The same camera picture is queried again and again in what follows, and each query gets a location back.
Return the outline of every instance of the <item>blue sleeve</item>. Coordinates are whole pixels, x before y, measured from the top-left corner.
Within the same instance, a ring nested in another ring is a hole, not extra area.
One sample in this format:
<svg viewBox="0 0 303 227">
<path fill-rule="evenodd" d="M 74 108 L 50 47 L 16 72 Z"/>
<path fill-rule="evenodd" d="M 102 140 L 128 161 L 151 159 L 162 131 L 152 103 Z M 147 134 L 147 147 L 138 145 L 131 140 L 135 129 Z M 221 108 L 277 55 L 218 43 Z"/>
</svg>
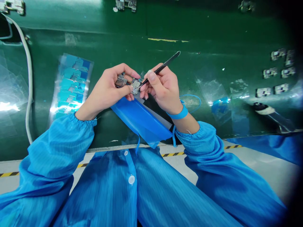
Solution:
<svg viewBox="0 0 303 227">
<path fill-rule="evenodd" d="M 231 153 L 224 153 L 213 126 L 199 122 L 195 134 L 177 132 L 186 165 L 199 177 L 197 187 L 247 226 L 271 226 L 286 208 L 269 184 Z"/>
<path fill-rule="evenodd" d="M 49 226 L 65 203 L 73 173 L 90 146 L 97 120 L 75 115 L 55 120 L 28 148 L 19 166 L 20 185 L 0 195 L 0 226 Z"/>
</svg>

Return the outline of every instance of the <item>gray floor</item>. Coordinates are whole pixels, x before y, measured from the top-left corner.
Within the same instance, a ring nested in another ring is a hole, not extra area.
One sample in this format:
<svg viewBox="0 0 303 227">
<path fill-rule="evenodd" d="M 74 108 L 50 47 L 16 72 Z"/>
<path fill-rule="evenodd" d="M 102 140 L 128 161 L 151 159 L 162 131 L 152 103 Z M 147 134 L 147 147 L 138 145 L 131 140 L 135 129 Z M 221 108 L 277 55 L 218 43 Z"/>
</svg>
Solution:
<svg viewBox="0 0 303 227">
<path fill-rule="evenodd" d="M 224 141 L 225 146 L 233 145 Z M 160 149 L 161 154 L 169 154 L 182 152 L 183 146 L 174 148 L 173 146 L 163 146 Z M 267 154 L 260 153 L 248 148 L 234 148 L 225 150 L 237 155 L 246 165 L 254 169 L 270 184 L 273 190 L 277 193 L 280 199 L 288 204 L 292 188 L 296 182 L 299 173 L 299 167 L 290 162 L 279 158 L 272 157 Z M 94 153 L 86 154 L 81 163 L 88 163 Z M 184 175 L 191 183 L 196 184 L 197 175 L 191 171 L 184 163 L 185 155 L 165 157 L 164 159 L 173 166 L 177 171 Z M 0 173 L 17 172 L 20 160 L 0 162 Z M 84 167 L 77 168 L 74 173 L 74 186 L 77 184 Z M 0 178 L 0 194 L 15 190 L 19 185 L 19 176 L 11 176 Z"/>
</svg>

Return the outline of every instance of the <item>metal component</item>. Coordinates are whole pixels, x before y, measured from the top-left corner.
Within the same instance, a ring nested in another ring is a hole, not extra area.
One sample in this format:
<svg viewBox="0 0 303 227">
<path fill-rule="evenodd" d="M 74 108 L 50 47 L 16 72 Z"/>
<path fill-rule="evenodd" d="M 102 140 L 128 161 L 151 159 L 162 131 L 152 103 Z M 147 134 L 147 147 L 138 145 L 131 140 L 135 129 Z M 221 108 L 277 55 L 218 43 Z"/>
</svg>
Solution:
<svg viewBox="0 0 303 227">
<path fill-rule="evenodd" d="M 137 10 L 137 0 L 116 0 L 116 7 L 118 10 L 124 10 L 124 7 L 132 9 L 132 12 Z"/>
<path fill-rule="evenodd" d="M 292 76 L 296 73 L 295 67 L 290 67 L 288 69 L 283 69 L 281 71 L 282 78 L 287 78 L 288 76 Z"/>
<path fill-rule="evenodd" d="M 131 85 L 134 89 L 132 91 L 132 93 L 134 95 L 136 95 L 139 91 L 139 87 L 141 85 L 140 81 L 138 79 L 133 78 L 132 81 L 127 80 L 125 77 L 125 73 L 119 74 L 118 75 L 118 79 L 115 83 L 117 88 L 121 88 L 125 85 Z"/>
<path fill-rule="evenodd" d="M 256 4 L 254 2 L 252 2 L 252 1 L 244 0 L 238 6 L 238 9 L 240 9 L 242 13 L 246 13 L 248 11 L 253 12 L 256 9 Z"/>
<path fill-rule="evenodd" d="M 0 12 L 9 13 L 16 10 L 18 14 L 24 15 L 24 2 L 22 0 L 0 0 Z"/>
<path fill-rule="evenodd" d="M 287 51 L 285 66 L 292 66 L 294 64 L 294 50 Z"/>
<path fill-rule="evenodd" d="M 275 61 L 277 60 L 279 57 L 284 57 L 286 55 L 286 49 L 285 48 L 282 48 L 282 49 L 279 49 L 277 51 L 273 51 L 271 53 L 271 60 L 272 61 Z"/>
<path fill-rule="evenodd" d="M 268 79 L 271 76 L 276 76 L 278 74 L 277 68 L 270 68 L 263 71 L 264 79 Z"/>
<path fill-rule="evenodd" d="M 288 91 L 288 84 L 281 84 L 278 86 L 275 86 L 275 94 L 281 94 L 282 92 Z"/>
<path fill-rule="evenodd" d="M 271 92 L 271 88 L 258 88 L 256 97 L 261 98 L 264 96 L 268 96 L 270 95 L 270 92 Z"/>
</svg>

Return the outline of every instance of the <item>yellow black hazard tape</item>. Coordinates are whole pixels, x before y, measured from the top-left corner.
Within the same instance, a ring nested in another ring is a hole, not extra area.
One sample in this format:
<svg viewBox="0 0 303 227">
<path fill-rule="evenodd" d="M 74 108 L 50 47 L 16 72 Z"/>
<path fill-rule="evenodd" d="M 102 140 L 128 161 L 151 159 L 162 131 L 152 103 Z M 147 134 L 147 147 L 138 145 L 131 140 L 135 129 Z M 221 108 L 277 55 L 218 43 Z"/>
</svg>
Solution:
<svg viewBox="0 0 303 227">
<path fill-rule="evenodd" d="M 224 149 L 232 149 L 232 148 L 240 148 L 242 147 L 241 145 L 234 145 L 234 146 L 227 146 L 224 147 Z M 184 155 L 184 152 L 177 152 L 177 153 L 170 153 L 170 154 L 162 154 L 162 157 L 171 157 L 171 156 L 177 156 L 177 155 Z M 79 164 L 77 168 L 85 167 L 87 166 L 88 163 L 84 164 Z M 10 176 L 18 176 L 20 173 L 19 172 L 10 172 L 10 173 L 0 173 L 0 178 L 3 177 L 10 177 Z"/>
</svg>

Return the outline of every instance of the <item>white cable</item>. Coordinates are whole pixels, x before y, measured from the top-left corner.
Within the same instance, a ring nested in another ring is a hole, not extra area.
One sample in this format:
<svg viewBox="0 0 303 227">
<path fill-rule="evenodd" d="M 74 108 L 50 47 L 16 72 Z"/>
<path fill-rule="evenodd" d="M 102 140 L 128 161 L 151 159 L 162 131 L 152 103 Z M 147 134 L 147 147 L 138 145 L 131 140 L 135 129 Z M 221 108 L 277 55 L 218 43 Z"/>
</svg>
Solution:
<svg viewBox="0 0 303 227">
<path fill-rule="evenodd" d="M 6 15 L 4 15 L 4 16 L 6 17 L 6 19 L 10 20 L 16 26 L 16 28 L 20 34 L 21 41 L 22 41 L 22 44 L 24 46 L 25 53 L 26 53 L 27 68 L 28 68 L 28 103 L 27 103 L 26 115 L 25 115 L 25 128 L 26 128 L 28 141 L 30 144 L 32 144 L 33 140 L 32 140 L 32 135 L 31 135 L 30 128 L 29 128 L 29 116 L 31 114 L 31 107 L 32 107 L 32 102 L 33 102 L 33 69 L 32 69 L 31 54 L 29 52 L 25 37 L 24 37 L 23 32 L 22 32 L 21 28 L 19 27 L 19 25 L 13 19 L 10 19 Z"/>
</svg>

